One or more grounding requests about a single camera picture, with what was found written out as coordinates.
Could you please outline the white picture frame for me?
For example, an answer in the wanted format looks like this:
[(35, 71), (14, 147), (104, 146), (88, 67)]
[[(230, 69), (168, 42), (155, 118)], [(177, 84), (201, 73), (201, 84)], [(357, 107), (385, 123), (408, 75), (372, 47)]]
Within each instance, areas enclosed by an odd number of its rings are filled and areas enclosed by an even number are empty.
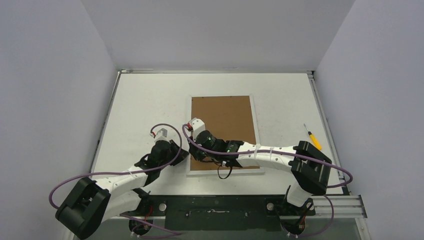
[[(186, 103), (186, 119), (201, 119), (213, 136), (223, 140), (260, 142), (253, 95), (190, 95)], [(218, 166), (202, 163), (193, 157), (186, 161), (187, 177), (206, 177), (218, 173)], [(231, 176), (265, 174), (263, 167), (235, 167)]]

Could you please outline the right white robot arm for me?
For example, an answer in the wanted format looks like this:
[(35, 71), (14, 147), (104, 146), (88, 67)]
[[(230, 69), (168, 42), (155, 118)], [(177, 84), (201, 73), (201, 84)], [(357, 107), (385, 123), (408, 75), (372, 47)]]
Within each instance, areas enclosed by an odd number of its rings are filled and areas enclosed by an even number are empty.
[(223, 140), (203, 130), (187, 138), (189, 152), (197, 161), (206, 158), (230, 169), (262, 167), (281, 170), (294, 176), (282, 207), (290, 215), (300, 211), (313, 195), (327, 193), (332, 161), (307, 141), (289, 147), (273, 147), (239, 140)]

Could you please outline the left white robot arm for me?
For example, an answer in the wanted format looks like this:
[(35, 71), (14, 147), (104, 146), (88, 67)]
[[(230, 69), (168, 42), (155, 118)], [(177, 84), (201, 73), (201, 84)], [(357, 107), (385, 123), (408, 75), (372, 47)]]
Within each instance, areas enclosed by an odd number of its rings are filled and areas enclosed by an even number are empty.
[(85, 240), (102, 222), (119, 214), (133, 211), (144, 215), (149, 210), (149, 195), (142, 188), (160, 176), (163, 165), (175, 166), (188, 156), (189, 152), (173, 140), (158, 140), (150, 153), (118, 175), (79, 179), (56, 210), (55, 218)]

